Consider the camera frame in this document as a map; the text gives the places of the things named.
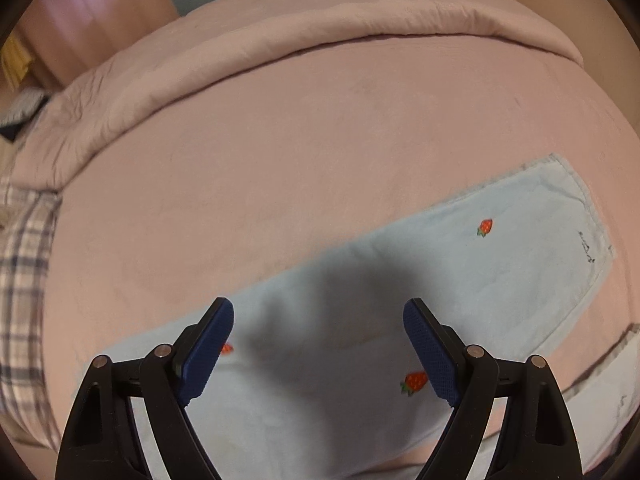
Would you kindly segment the light blue denim pants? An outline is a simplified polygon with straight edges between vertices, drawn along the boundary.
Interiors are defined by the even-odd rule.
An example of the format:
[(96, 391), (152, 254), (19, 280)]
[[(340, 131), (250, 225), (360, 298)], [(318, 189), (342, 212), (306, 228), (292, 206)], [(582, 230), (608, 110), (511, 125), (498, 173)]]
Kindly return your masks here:
[(226, 479), (381, 477), (450, 413), (402, 322), (419, 297), (497, 358), (556, 356), (592, 464), (639, 394), (622, 265), (549, 156), (234, 294), (230, 350), (186, 412)]

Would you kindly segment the pink bed sheet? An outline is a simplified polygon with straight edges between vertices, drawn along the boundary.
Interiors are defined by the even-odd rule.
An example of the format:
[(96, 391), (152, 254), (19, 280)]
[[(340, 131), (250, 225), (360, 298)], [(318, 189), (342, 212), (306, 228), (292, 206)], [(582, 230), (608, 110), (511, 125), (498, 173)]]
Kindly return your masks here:
[(636, 324), (638, 136), (568, 58), (387, 37), (299, 52), (166, 105), (62, 188), (43, 305), (55, 421), (96, 354), (141, 356), (219, 296), (549, 156), (622, 245)]

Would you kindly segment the small dark plaid pillow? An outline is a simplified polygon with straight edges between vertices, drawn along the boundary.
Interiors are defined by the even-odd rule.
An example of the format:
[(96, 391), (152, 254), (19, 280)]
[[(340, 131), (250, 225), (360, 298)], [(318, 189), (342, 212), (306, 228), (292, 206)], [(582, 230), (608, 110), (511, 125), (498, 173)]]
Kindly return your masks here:
[(0, 133), (13, 143), (23, 128), (31, 122), (50, 100), (51, 93), (36, 87), (23, 89), (10, 106), (1, 113)]

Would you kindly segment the yellow hanging tassel cloth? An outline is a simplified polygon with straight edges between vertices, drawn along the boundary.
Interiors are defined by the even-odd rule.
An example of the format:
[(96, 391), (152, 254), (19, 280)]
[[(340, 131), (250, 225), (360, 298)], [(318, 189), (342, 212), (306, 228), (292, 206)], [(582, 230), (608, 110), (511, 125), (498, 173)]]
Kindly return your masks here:
[(19, 36), (9, 34), (1, 48), (1, 69), (6, 82), (12, 90), (17, 90), (27, 77), (34, 57)]

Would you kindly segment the pink curtain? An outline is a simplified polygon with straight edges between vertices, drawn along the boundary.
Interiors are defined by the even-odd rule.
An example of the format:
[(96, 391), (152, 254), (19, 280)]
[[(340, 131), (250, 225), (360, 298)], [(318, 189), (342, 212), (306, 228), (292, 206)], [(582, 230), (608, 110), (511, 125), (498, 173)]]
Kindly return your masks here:
[(65, 87), (178, 17), (171, 0), (34, 0), (17, 29)]

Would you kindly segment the folded pink duvet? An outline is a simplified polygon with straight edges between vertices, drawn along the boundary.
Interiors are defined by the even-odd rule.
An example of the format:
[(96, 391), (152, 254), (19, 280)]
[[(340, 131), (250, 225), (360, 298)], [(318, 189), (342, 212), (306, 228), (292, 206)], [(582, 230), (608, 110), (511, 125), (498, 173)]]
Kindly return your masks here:
[(497, 37), (580, 62), (557, 27), (514, 0), (216, 0), (77, 77), (38, 117), (13, 184), (57, 191), (164, 106), (325, 44), (378, 36)]

